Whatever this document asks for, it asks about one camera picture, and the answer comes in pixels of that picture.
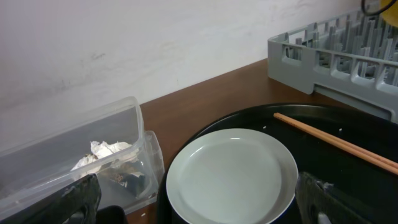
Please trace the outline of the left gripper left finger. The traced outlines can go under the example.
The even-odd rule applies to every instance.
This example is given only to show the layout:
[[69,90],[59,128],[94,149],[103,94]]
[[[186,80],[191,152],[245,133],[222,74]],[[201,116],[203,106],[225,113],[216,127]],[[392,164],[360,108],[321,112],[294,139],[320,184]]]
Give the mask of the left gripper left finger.
[[95,174],[89,174],[52,195],[7,217],[1,223],[64,223],[75,213],[81,223],[95,223],[101,188]]

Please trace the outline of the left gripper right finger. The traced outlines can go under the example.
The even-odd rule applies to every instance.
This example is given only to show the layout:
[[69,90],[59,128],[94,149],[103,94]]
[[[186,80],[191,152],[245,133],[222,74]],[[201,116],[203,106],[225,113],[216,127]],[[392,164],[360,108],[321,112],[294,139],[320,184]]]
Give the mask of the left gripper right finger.
[[308,172],[298,175],[295,199],[303,223],[373,222],[370,207]]

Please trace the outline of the white tissue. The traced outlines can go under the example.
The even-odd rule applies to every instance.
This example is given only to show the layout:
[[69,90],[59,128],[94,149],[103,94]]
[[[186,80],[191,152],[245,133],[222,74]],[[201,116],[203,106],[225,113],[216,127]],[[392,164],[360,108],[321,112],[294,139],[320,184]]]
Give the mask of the white tissue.
[[[125,150],[132,146],[131,144],[128,144],[126,142],[117,142],[114,144],[108,144],[105,141],[103,141],[102,143],[100,143],[98,141],[92,141],[92,142],[90,142],[90,145],[91,145],[91,148],[90,148],[91,154],[86,154],[83,158],[81,158],[70,171],[73,171],[73,170],[76,170],[83,166],[86,166],[88,164],[91,164],[92,162],[95,162],[104,157],[111,156],[116,152]],[[136,161],[138,161],[138,158],[137,158],[138,151],[139,151],[139,149],[135,149],[130,154],[120,157],[119,160],[128,161],[128,162],[136,162]],[[94,169],[89,170],[88,172],[82,173],[81,177],[84,177],[88,174],[95,174],[100,169],[101,169],[101,166],[95,167]]]

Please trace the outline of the grey plate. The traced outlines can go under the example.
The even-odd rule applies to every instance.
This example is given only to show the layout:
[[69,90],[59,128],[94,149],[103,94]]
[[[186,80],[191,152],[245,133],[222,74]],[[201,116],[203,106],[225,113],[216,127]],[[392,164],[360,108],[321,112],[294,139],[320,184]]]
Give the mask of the grey plate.
[[223,129],[188,143],[170,165],[166,192],[187,223],[272,223],[295,198],[291,152],[252,129]]

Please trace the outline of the gold brown snack wrapper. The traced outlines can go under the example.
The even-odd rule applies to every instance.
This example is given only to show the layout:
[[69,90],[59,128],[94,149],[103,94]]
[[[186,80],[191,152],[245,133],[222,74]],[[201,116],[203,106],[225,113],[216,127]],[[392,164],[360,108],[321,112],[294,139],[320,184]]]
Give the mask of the gold brown snack wrapper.
[[107,171],[110,181],[118,187],[122,187],[135,198],[138,198],[145,190],[146,175],[135,166],[134,162],[126,162],[120,166],[111,167]]

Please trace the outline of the yellow bowl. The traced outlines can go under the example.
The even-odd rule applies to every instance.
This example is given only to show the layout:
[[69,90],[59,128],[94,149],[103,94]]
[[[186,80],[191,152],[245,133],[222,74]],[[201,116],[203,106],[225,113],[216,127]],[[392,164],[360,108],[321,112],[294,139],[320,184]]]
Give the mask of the yellow bowl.
[[398,5],[397,0],[380,0],[380,8],[386,7],[388,4],[393,5],[381,13],[382,18],[391,26],[398,27]]

